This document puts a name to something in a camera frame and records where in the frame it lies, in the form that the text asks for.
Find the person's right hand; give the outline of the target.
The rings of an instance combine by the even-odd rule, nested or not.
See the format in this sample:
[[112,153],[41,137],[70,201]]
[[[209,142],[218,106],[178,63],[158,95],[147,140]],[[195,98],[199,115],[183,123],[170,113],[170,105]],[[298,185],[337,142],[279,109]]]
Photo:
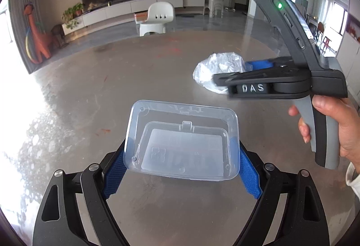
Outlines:
[[347,158],[359,173],[359,114],[351,101],[315,95],[312,105],[338,122],[340,155]]

